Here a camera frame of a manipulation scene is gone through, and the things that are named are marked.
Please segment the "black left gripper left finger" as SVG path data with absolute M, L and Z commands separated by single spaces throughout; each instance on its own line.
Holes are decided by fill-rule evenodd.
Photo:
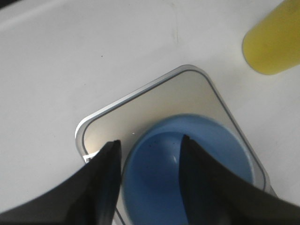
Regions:
M 0 215 L 2 225 L 110 225 L 121 183 L 121 143 L 107 142 L 49 192 Z

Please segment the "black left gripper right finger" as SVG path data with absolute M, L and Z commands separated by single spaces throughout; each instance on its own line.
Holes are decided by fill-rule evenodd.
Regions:
M 298 225 L 300 208 L 235 175 L 184 135 L 180 194 L 190 225 Z

